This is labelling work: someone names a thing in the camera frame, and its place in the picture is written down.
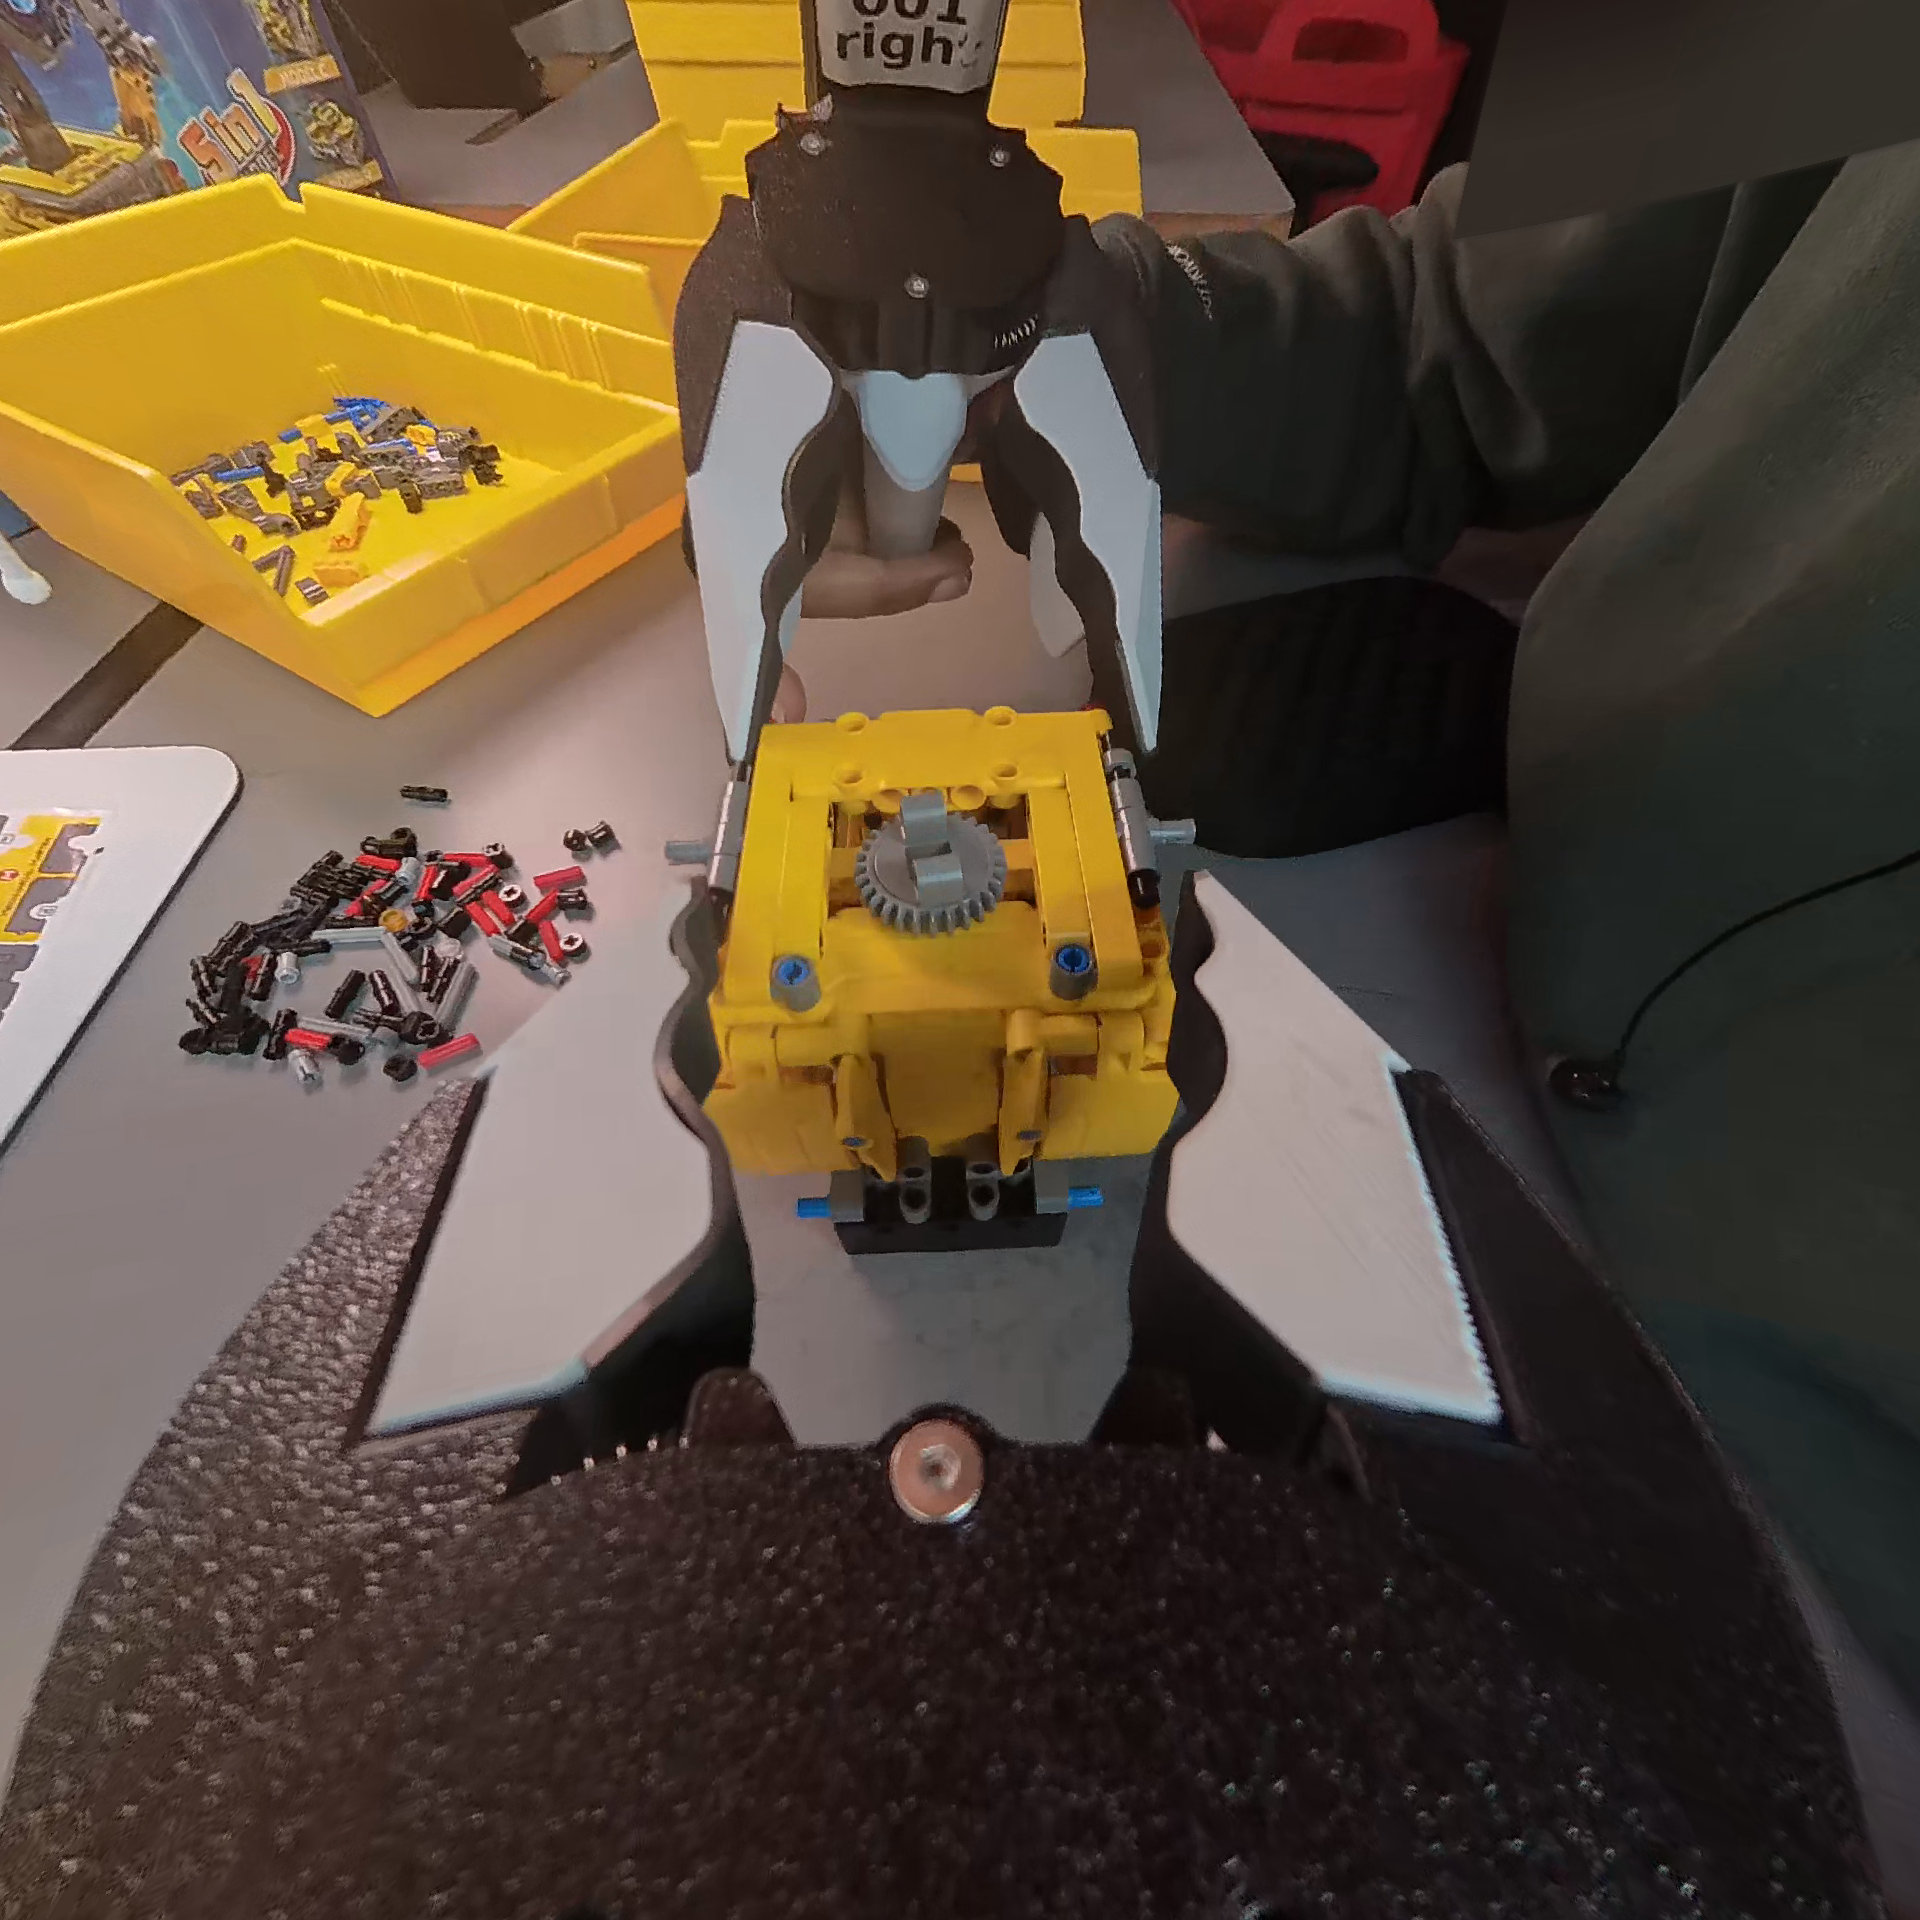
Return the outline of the heap of grey lego parts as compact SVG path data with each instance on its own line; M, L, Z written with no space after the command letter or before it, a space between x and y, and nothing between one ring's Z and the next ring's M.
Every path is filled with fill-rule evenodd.
M276 598L321 609L373 579L369 539L383 502L397 530L432 502L506 477L498 444L408 403L335 394L275 439L170 473L176 497L250 566Z

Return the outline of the large yellow plastic bin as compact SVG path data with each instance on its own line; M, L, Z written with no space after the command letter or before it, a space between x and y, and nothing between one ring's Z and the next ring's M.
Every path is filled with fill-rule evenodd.
M366 573L275 590L173 488L339 398L480 428L498 488L383 499ZM4 242L4 494L41 531L384 714L669 536L671 358L648 278L439 213L267 179Z

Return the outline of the white rounded board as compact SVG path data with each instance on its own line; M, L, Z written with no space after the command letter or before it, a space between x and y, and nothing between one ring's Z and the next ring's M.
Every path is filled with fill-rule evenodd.
M34 1105L165 908L241 779L214 749L4 751L4 813L20 808L101 810L107 826L81 882L4 1016L4 1139Z

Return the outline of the person's right hand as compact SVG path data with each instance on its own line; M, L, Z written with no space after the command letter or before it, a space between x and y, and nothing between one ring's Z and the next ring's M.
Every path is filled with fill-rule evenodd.
M830 546L802 580L798 614L813 622L891 616L951 605L968 586L972 549L951 521L939 521L928 553L881 560L869 549L866 521L844 502Z

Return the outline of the printed instruction booklet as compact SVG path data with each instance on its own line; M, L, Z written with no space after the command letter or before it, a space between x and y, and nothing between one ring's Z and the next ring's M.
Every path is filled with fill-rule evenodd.
M20 808L4 813L4 1016L49 939L53 917L76 892L98 834L101 810Z

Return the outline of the yellow lego model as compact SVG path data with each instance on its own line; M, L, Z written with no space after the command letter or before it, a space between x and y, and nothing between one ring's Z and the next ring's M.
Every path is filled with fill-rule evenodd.
M767 725L723 808L705 1116L855 1236L1006 1239L1174 1113L1161 826L1102 710Z

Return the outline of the colourful lego set box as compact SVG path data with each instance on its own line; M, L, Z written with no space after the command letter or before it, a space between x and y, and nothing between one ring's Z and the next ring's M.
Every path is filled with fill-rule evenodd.
M4 2L4 240L263 176L387 192L321 2Z

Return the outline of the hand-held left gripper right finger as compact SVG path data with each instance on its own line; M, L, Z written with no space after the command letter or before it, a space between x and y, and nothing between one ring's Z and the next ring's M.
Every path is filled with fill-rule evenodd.
M1169 1075L1134 1361L1201 1426L1314 1426L1333 1402L1497 1426L1495 1373L1387 1048L1214 874L1174 923Z

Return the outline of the person's right forearm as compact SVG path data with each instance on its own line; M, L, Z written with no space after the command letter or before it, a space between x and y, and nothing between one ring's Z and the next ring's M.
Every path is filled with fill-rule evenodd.
M1161 502L1307 560L1590 516L1840 164L1465 240L1468 164L1297 240L1097 221L1148 325Z

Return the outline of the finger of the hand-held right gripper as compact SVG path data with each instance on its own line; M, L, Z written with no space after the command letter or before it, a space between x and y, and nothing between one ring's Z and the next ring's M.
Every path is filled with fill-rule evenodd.
M1018 484L1048 526L1097 701L1145 758L1161 701L1161 499L1088 334L1041 340L1018 374Z
M707 674L727 758L751 767L843 488L844 394L791 328L740 319L685 481Z

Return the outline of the pile of black red lego pins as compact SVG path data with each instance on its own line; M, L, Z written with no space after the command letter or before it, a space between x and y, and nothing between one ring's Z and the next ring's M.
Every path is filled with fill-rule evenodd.
M477 1064L480 967L560 990L591 955L581 867L525 874L502 842L424 846L408 826L321 854L271 915L188 961L178 1052L408 1089Z

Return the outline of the red plastic container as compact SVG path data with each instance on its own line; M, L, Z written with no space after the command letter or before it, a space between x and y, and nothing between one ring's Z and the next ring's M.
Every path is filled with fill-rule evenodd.
M1177 2L1294 197L1294 229L1415 202L1468 48L1429 2Z

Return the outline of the person's green sweater torso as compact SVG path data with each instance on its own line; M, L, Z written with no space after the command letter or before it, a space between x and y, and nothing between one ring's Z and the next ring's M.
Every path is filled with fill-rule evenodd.
M1605 1055L1726 928L1916 849L1916 144L1852 156L1553 570L1511 696L1511 996ZM1916 1692L1916 868L1546 1096L1612 1279Z

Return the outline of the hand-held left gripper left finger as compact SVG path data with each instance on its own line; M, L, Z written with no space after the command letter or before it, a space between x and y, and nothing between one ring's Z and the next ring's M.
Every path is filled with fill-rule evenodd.
M391 1439L555 1409L584 1445L685 1420L695 1386L745 1367L755 1275L714 1080L705 885L599 939L578 985L473 1084L366 1434Z

